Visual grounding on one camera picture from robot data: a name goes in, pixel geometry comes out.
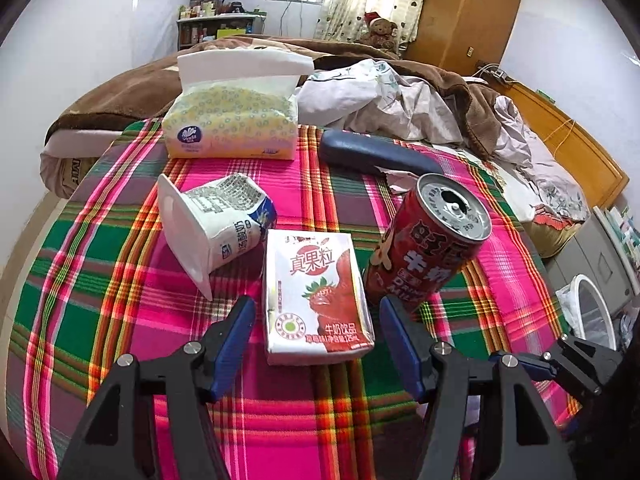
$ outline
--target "teddy bear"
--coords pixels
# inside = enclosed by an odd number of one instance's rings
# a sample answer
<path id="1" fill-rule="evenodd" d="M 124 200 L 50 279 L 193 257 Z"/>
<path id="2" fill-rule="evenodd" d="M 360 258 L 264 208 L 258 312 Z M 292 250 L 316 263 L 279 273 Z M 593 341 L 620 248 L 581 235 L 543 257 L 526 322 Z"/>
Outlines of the teddy bear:
<path id="1" fill-rule="evenodd" d="M 398 26 L 394 22 L 381 18 L 377 12 L 367 12 L 364 15 L 364 21 L 369 31 L 360 36 L 358 43 L 372 46 L 398 58 L 398 44 L 395 39 Z"/>

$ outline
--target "blue gripper pad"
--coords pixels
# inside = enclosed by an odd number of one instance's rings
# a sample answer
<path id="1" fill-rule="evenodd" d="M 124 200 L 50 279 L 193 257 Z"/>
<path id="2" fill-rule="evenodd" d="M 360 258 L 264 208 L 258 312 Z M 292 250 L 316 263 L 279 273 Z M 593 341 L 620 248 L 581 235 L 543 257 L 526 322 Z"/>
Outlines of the blue gripper pad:
<path id="1" fill-rule="evenodd" d="M 400 375 L 402 386 L 418 402 L 424 402 L 427 391 L 422 384 L 420 359 L 409 340 L 398 314 L 387 298 L 380 301 L 380 326 L 389 346 L 391 359 Z"/>
<path id="2" fill-rule="evenodd" d="M 242 354 L 249 341 L 254 320 L 255 302 L 251 298 L 246 298 L 244 307 L 231 328 L 228 329 L 225 342 L 216 357 L 214 379 L 211 386 L 211 393 L 215 401 L 231 389 L 242 360 Z"/>

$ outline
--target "white wall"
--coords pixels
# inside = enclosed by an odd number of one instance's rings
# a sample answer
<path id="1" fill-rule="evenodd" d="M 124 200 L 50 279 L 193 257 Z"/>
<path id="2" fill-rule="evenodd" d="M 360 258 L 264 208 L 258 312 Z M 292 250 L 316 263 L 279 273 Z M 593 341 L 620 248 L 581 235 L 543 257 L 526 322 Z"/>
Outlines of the white wall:
<path id="1" fill-rule="evenodd" d="M 0 46 L 0 267 L 46 192 L 50 124 L 111 77 L 175 51 L 188 0 L 32 0 Z"/>
<path id="2" fill-rule="evenodd" d="M 601 0 L 522 0 L 502 67 L 583 126 L 630 178 L 640 216 L 640 66 Z"/>
<path id="3" fill-rule="evenodd" d="M 281 2 L 279 0 L 226 0 L 227 2 L 242 2 L 246 10 L 267 11 L 264 22 L 264 33 L 270 36 L 285 36 L 287 38 L 312 38 L 316 30 L 321 6 L 306 2 Z"/>

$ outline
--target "tissue paper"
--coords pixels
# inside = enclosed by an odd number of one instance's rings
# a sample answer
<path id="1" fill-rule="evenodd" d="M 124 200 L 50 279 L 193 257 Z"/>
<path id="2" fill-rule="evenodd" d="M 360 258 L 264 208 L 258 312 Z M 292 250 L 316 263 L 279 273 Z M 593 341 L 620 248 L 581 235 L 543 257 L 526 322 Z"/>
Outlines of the tissue paper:
<path id="1" fill-rule="evenodd" d="M 205 50 L 178 57 L 182 93 L 164 119 L 170 157 L 293 159 L 292 95 L 313 60 L 279 49 Z"/>

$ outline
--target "bed frame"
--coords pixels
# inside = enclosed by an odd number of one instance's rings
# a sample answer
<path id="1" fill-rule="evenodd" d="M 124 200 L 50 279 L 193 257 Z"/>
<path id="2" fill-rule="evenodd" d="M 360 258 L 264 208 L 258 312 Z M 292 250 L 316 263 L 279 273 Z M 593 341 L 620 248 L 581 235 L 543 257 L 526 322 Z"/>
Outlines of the bed frame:
<path id="1" fill-rule="evenodd" d="M 494 88 L 513 100 L 525 122 L 577 180 L 589 207 L 603 209 L 613 205 L 629 177 L 580 124 L 520 83 Z"/>

